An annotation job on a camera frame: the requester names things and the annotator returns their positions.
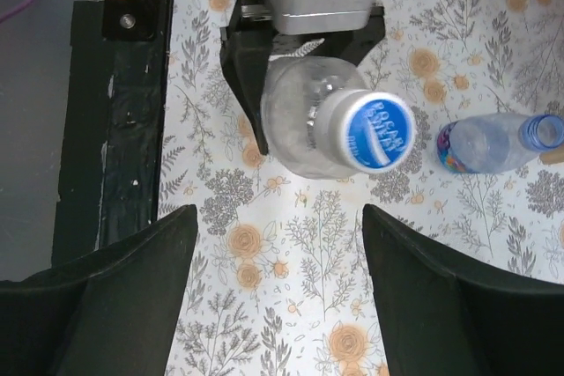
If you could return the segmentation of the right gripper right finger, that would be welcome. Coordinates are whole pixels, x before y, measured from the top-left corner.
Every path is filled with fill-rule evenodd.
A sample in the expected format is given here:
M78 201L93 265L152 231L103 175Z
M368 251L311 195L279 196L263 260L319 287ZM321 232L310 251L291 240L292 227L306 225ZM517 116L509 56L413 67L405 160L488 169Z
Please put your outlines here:
M561 375L563 287L496 268L362 211L392 375Z

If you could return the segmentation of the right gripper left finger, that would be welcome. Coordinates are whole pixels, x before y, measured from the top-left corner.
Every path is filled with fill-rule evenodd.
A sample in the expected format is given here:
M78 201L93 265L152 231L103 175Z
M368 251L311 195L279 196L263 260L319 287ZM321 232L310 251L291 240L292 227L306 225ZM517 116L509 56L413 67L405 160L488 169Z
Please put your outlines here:
M197 241L184 205L144 230L1 283L3 375L162 375Z

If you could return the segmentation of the clear bottle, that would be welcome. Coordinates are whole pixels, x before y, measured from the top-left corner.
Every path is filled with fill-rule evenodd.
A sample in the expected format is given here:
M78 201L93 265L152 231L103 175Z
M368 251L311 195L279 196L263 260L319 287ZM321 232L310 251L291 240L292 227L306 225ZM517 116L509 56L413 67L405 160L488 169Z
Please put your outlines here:
M308 55L270 62L261 98L262 127L268 152L290 172L314 180L362 173L320 151L315 140L322 103L341 89L373 91L357 67L342 59Z

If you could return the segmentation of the blue bottle cap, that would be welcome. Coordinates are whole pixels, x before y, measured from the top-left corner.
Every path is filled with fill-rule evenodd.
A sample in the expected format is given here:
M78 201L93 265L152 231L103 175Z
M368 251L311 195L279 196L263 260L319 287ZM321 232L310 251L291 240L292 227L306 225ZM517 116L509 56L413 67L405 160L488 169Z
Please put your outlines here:
M322 103L315 125L320 151L367 174L399 166L417 135L413 112L402 99L361 89L332 93Z

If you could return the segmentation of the small blue-label water bottle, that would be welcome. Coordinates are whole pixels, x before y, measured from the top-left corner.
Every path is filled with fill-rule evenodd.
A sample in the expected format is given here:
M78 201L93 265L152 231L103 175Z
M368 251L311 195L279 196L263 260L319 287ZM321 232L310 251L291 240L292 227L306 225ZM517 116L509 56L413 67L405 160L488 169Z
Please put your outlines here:
M444 126L436 138L439 161L452 173L515 170L563 144L563 119L554 114L485 114Z

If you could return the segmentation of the floral table mat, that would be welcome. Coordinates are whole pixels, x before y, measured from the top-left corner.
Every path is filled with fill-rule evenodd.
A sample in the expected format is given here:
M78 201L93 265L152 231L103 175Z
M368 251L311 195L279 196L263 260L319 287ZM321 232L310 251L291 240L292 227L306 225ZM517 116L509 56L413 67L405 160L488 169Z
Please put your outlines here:
M503 273L563 281L563 165L499 175L435 160L440 128L493 112L562 114L563 0L378 0L386 35L360 74L412 108L411 156L379 175L309 181L263 156L223 78L235 0L174 0L159 213L197 207L168 375L463 375L443 342L382 337L376 260L438 276L407 236Z

